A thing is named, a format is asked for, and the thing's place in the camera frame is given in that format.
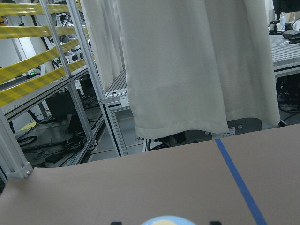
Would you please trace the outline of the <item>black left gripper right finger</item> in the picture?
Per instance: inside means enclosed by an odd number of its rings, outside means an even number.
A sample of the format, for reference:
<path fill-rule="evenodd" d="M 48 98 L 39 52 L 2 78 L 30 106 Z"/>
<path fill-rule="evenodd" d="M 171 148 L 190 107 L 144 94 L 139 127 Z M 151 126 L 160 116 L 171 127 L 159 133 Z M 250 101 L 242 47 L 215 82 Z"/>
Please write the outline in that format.
<path fill-rule="evenodd" d="M 222 225 L 220 221 L 210 221 L 209 225 Z"/>

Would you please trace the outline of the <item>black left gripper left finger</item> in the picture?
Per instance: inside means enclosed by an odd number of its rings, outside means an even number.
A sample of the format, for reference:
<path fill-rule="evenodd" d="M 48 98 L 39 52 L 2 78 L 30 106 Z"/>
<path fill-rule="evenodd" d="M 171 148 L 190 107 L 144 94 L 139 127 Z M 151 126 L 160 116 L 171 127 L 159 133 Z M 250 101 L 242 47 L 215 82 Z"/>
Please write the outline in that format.
<path fill-rule="evenodd" d="M 114 222 L 111 222 L 111 225 L 122 225 L 122 222 L 121 221 L 114 221 Z"/>

